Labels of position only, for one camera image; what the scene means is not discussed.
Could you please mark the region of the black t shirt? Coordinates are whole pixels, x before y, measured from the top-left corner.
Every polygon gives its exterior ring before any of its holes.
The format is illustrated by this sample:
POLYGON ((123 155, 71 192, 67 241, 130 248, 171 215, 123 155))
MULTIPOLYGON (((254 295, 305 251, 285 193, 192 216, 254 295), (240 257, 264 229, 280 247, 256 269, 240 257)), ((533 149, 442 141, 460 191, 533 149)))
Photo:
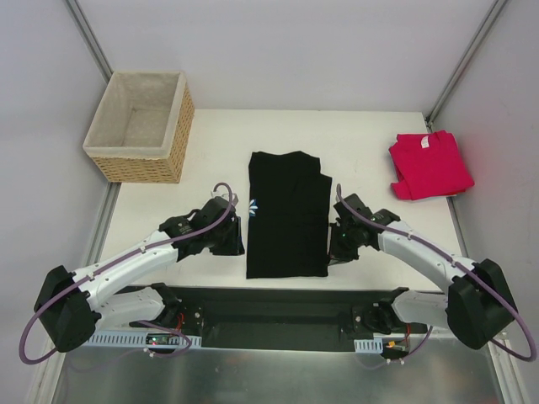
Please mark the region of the black t shirt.
POLYGON ((248 165, 248 279, 328 276, 332 179, 303 151, 254 152, 248 165))

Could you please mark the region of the red t shirt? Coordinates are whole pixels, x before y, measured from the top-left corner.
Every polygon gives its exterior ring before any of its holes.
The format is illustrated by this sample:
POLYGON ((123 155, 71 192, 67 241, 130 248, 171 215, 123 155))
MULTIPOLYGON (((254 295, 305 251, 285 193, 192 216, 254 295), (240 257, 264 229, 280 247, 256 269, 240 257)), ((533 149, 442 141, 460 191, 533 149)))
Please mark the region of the red t shirt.
POLYGON ((420 200, 460 194, 475 185, 452 133, 399 134, 389 148, 398 199, 420 200))

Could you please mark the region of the wicker basket with liner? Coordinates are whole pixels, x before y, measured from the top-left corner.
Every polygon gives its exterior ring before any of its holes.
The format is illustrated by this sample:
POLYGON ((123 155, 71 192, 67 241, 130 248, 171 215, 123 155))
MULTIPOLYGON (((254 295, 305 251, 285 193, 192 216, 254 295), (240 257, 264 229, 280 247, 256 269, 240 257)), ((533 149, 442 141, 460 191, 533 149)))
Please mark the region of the wicker basket with liner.
POLYGON ((111 183, 178 183, 194 115, 183 72, 114 72, 83 150, 111 183))

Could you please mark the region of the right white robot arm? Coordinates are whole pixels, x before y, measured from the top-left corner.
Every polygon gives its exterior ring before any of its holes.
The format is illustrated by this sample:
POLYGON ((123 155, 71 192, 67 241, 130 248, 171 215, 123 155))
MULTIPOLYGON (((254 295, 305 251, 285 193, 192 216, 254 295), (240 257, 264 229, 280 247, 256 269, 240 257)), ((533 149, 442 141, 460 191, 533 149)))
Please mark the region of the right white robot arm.
POLYGON ((479 349, 513 320, 515 301, 501 267, 485 259, 450 254, 432 242, 421 242, 399 216, 372 212, 351 194, 334 205, 329 262, 355 261, 362 247, 393 256, 428 278, 439 293, 407 287, 393 290, 361 314, 363 326, 390 334, 409 323, 450 330, 464 345, 479 349))

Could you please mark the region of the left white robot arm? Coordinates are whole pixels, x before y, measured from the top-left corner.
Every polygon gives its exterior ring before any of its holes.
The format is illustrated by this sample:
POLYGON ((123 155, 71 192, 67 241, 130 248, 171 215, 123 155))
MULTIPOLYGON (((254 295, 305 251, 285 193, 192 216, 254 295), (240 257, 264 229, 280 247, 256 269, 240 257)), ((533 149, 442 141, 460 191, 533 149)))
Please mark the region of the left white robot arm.
POLYGON ((183 317, 172 290, 155 283, 135 292, 124 288, 142 277, 208 250, 216 256, 244 253, 235 199, 209 199, 201 209, 168 218, 134 247, 101 263, 46 275, 34 311, 55 350, 70 352, 96 331, 150 322, 172 328, 183 317))

